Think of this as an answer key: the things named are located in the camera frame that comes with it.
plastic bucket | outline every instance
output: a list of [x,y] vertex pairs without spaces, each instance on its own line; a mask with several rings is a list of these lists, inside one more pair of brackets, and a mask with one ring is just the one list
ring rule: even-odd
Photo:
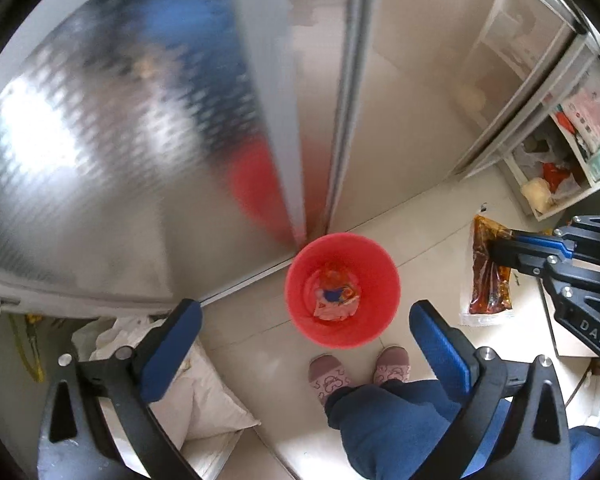
[[[306,284],[326,264],[346,266],[360,285],[356,313],[342,321],[314,316],[315,296]],[[311,341],[328,348],[353,348],[378,337],[389,326],[400,303],[400,278],[389,254],[377,243],[352,233],[314,240],[295,257],[285,282],[291,319]]]

plastic bag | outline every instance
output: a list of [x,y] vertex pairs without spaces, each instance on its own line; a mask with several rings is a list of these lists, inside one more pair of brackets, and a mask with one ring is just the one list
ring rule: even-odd
[[555,191],[560,183],[571,176],[571,171],[566,168],[559,168],[552,162],[546,162],[542,165],[542,178],[549,184],[549,191],[555,195]]
[[512,152],[516,164],[529,180],[543,176],[544,164],[563,166],[564,161],[571,154],[570,148],[552,120],[548,121],[542,123]]
[[315,290],[315,317],[342,321],[358,310],[360,284],[347,267],[326,264],[309,278],[309,283]]
[[[121,346],[137,346],[151,329],[163,323],[163,319],[152,322],[147,317],[118,318],[115,322],[99,319],[74,332],[72,342],[78,355],[91,352],[91,361],[107,359]],[[113,403],[100,398],[100,407],[125,465],[148,476],[120,424]],[[149,407],[177,449],[186,440],[239,431],[260,423],[222,382],[197,339],[164,397]]]
[[539,176],[520,186],[520,193],[526,198],[529,205],[540,214],[546,213],[555,205],[549,183]]
[[468,258],[470,269],[465,283],[468,290],[461,297],[460,324],[487,326],[504,322],[512,317],[509,295],[511,269],[491,260],[490,243],[497,238],[511,238],[512,233],[501,224],[476,215],[471,225]]
[[573,177],[573,173],[570,174],[567,178],[561,181],[556,188],[553,197],[556,202],[558,200],[564,200],[570,196],[575,195],[582,191],[580,185],[576,182],[576,179]]

white bag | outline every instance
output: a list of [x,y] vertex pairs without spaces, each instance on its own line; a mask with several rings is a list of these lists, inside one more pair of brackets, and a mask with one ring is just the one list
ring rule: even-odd
[[[90,344],[86,333],[90,325],[72,341],[84,347]],[[146,317],[119,318],[109,330],[97,336],[90,360],[107,359],[121,346],[136,347],[152,328],[164,320],[151,322]],[[148,476],[126,437],[109,399],[100,399],[109,431],[126,466]],[[193,343],[164,397],[150,404],[155,418],[178,449],[186,440],[215,436],[257,426],[260,422],[242,405],[220,379],[199,341]]]

cable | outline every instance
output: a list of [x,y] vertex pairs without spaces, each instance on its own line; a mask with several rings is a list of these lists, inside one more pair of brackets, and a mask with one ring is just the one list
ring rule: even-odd
[[18,326],[16,325],[16,317],[13,314],[9,314],[9,324],[11,325],[11,331],[13,332],[13,338],[16,343],[16,350],[20,356],[20,360],[31,378],[37,383],[42,383],[45,380],[45,373],[42,369],[42,363],[40,362],[40,352],[38,350],[38,337],[36,335],[35,323],[39,319],[37,317],[25,318],[25,324],[27,326],[27,338],[29,339],[29,345],[31,346],[31,352],[33,354],[33,366],[29,363],[27,355],[22,345],[20,333],[18,332]]
[[589,366],[587,367],[586,370],[584,370],[584,373],[583,373],[582,377],[580,378],[580,381],[578,382],[578,384],[576,385],[576,387],[573,389],[571,395],[569,396],[569,399],[567,399],[567,402],[564,403],[565,409],[570,404],[570,402],[573,400],[573,397],[576,396],[576,394],[578,393],[580,387],[583,385],[584,381],[587,380],[587,374],[591,371],[592,364],[593,364],[593,359],[589,361]]

tiled floor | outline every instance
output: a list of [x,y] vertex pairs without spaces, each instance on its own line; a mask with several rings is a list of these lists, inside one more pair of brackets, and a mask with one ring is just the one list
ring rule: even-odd
[[[411,338],[408,310],[426,298],[451,325],[458,325],[461,285],[470,268],[469,225],[483,203],[485,215],[508,227],[540,228],[522,214],[502,175],[491,168],[459,183],[441,184],[354,229],[389,251],[402,280],[400,309],[389,328],[366,346],[334,352],[355,380],[369,381],[376,356],[389,344],[408,349],[414,380],[433,377]],[[285,274],[277,272],[206,307],[203,343],[227,385],[262,421],[258,431],[263,439],[301,479],[359,479],[306,383],[309,360],[325,349],[301,336],[289,321]],[[516,274],[511,294],[513,320],[503,326],[464,327],[464,333],[476,346],[493,346],[505,359],[551,356],[567,399],[589,360],[555,358],[535,279]],[[578,405],[570,409],[571,425],[582,423]]]
[[294,480],[258,438],[245,430],[217,480]]

